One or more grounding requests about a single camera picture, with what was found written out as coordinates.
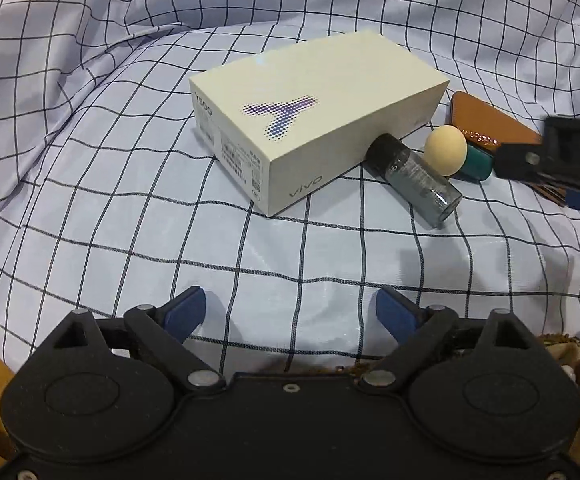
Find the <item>grey bottle black cap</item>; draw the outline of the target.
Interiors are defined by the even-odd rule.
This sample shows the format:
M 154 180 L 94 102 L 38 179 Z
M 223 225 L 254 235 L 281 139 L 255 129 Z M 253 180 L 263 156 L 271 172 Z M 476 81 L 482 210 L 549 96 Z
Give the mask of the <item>grey bottle black cap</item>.
M 432 228 L 442 226 L 462 199 L 446 177 L 389 133 L 369 145 L 365 160 Z

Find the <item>brown leather wallet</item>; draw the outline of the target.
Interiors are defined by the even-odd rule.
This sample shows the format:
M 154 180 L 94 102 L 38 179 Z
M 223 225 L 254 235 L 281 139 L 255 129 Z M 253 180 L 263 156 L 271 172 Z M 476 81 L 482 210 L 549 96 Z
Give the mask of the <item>brown leather wallet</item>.
M 450 124 L 467 141 L 494 154 L 503 144 L 541 144 L 542 136 L 494 106 L 457 91 L 450 100 Z

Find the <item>beige teal makeup sponge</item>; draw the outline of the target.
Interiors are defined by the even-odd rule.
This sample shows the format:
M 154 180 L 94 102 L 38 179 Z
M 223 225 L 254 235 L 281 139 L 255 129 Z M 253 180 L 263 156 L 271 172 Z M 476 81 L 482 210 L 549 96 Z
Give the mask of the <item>beige teal makeup sponge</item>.
M 461 176 L 476 182 L 492 173 L 493 157 L 468 143 L 456 127 L 435 128 L 424 142 L 424 161 L 444 177 Z

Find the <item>white vivo phone box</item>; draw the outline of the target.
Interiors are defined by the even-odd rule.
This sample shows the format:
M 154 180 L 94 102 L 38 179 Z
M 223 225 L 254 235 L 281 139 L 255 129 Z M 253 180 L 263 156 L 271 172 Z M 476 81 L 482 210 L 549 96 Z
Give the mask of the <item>white vivo phone box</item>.
M 246 56 L 189 79 L 201 139 L 266 217 L 426 124 L 447 76 L 376 32 Z

